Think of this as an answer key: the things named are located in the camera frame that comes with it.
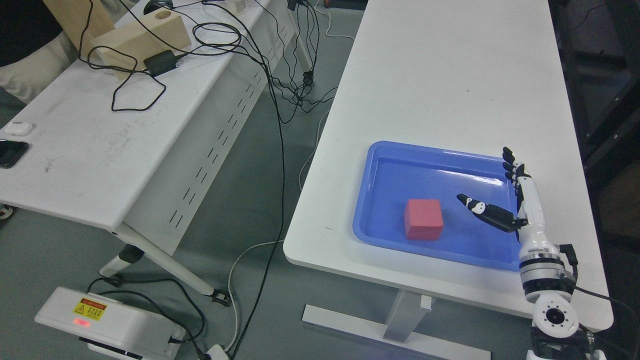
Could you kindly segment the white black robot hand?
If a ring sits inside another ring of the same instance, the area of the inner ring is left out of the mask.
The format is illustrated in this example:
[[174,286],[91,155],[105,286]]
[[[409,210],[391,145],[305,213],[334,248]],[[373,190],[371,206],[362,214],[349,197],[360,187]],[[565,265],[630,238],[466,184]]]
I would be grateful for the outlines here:
[[526,172],[525,164],[507,146],[502,150],[502,158],[505,177],[514,187],[517,214],[462,193],[457,194],[457,200],[483,223],[506,233],[516,232],[520,243],[518,258],[521,262],[534,259],[552,259],[558,262],[561,259],[560,250],[547,239],[546,219],[535,180]]

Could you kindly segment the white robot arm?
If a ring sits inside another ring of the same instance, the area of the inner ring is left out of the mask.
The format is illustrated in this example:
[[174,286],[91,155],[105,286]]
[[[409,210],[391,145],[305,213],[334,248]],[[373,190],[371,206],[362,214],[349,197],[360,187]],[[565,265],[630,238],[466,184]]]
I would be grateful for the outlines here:
[[560,244],[558,251],[567,256],[573,269],[568,273],[558,254],[537,254],[521,262],[521,275],[532,273],[532,278],[523,281],[525,297],[533,303],[530,328],[531,349],[528,360],[605,360],[605,352],[597,346],[604,340],[586,326],[570,303],[573,291],[619,305],[630,314],[634,325],[635,339],[629,360],[639,355],[639,317],[635,310],[623,301],[582,289],[576,285],[578,258],[571,244]]

